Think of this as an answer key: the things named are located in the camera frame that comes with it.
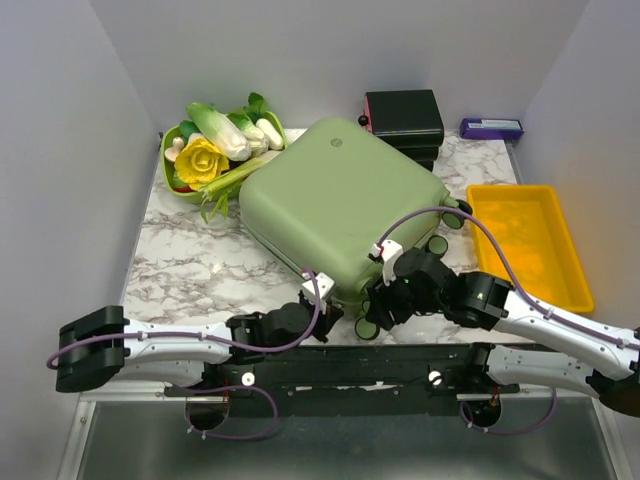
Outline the green hard-shell suitcase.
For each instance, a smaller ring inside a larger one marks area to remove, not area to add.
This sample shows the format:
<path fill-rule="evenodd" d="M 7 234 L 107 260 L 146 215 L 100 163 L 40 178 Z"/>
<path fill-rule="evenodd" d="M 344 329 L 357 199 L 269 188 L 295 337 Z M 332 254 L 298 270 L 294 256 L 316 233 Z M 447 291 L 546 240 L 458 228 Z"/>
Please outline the green hard-shell suitcase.
<path fill-rule="evenodd" d="M 472 211 L 431 171 L 341 118 L 316 122 L 251 174 L 239 206 L 259 244 L 294 272 L 331 277 L 331 299 L 355 318 L 365 318 L 367 288 L 382 277 L 368 255 L 388 228 L 404 249 L 424 249 L 439 224 L 459 229 Z"/>

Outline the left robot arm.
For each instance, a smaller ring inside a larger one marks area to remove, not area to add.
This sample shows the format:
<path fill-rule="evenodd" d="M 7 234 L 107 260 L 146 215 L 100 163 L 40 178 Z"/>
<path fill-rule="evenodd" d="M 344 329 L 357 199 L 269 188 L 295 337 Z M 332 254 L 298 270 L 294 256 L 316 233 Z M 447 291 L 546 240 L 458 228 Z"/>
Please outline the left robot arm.
<path fill-rule="evenodd" d="M 58 350 L 47 360 L 55 390 L 81 393 L 111 381 L 155 381 L 214 393 L 222 380 L 217 365 L 258 354 L 280 354 L 312 337 L 326 342 L 344 311 L 332 301 L 304 293 L 267 313 L 236 315 L 222 323 L 162 327 L 130 320 L 111 305 L 59 330 Z"/>

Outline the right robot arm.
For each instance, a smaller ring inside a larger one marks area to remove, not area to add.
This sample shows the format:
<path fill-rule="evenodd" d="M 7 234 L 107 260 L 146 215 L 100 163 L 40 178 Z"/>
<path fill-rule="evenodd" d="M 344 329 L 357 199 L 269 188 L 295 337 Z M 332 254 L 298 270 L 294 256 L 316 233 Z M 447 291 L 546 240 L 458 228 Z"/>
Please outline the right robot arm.
<path fill-rule="evenodd" d="M 389 330 L 413 315 L 439 313 L 463 328 L 543 345 L 541 351 L 483 348 L 460 367 L 467 389 L 480 392 L 493 383 L 555 387 L 638 416 L 638 331 L 567 312 L 484 272 L 457 274 L 422 249 L 373 245 L 369 258 L 382 267 L 382 282 L 370 292 L 369 322 Z"/>

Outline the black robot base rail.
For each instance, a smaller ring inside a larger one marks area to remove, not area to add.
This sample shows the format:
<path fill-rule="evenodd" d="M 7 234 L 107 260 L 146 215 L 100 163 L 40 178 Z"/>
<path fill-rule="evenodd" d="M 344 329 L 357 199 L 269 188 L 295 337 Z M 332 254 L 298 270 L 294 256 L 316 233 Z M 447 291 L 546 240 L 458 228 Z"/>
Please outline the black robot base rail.
<path fill-rule="evenodd" d="M 490 350 L 486 343 L 302 346 L 208 365 L 202 382 L 165 391 L 204 397 L 229 387 L 229 413 L 239 418 L 448 416 L 460 395 L 518 392 L 489 378 Z"/>

